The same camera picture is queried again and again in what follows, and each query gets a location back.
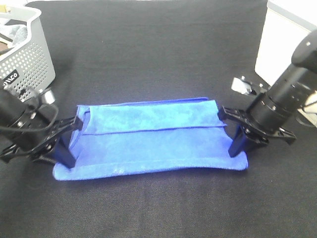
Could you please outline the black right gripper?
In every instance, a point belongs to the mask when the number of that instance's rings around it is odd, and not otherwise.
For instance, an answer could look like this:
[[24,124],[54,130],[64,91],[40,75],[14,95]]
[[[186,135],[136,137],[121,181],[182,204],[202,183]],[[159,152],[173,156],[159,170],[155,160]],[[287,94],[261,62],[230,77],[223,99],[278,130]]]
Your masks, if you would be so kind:
[[289,145],[297,139],[293,132],[282,127],[274,132],[264,130],[244,110],[221,107],[217,116],[220,120],[229,119],[237,123],[236,133],[228,149],[231,158],[236,157],[242,151],[250,152],[266,147],[271,139],[281,139]]

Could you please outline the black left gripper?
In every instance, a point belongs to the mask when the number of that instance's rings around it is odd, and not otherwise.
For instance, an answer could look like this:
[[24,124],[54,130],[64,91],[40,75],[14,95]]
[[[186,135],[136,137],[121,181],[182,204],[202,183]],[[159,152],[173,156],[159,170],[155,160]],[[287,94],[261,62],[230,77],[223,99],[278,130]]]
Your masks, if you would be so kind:
[[83,122],[78,117],[61,119],[43,128],[1,127],[0,133],[12,142],[0,153],[0,159],[8,163],[17,157],[29,157],[32,161],[48,161],[63,164],[68,169],[75,166],[75,158],[64,142],[67,132],[81,130]]

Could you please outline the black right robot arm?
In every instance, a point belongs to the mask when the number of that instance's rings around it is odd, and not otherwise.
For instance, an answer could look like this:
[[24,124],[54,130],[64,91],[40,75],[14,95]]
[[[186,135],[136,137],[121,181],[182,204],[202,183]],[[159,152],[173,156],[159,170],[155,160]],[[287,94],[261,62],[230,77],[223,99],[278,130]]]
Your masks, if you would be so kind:
[[282,126],[299,109],[305,107],[310,95],[317,90],[317,32],[309,33],[296,47],[291,64],[268,89],[261,90],[244,110],[221,107],[220,120],[238,123],[228,149],[230,157],[240,152],[265,147],[269,139],[281,139],[291,145],[294,133]]

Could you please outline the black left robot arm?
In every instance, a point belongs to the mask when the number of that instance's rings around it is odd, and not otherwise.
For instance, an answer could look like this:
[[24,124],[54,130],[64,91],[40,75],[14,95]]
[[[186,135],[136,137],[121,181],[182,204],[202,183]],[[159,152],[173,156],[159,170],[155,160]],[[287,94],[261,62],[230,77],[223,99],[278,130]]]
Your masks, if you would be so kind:
[[23,102],[8,87],[0,90],[0,134],[12,143],[1,151],[0,159],[9,163],[25,157],[73,168],[76,160],[62,136],[81,130],[83,122],[77,116],[57,119],[59,109],[50,88],[31,92]]

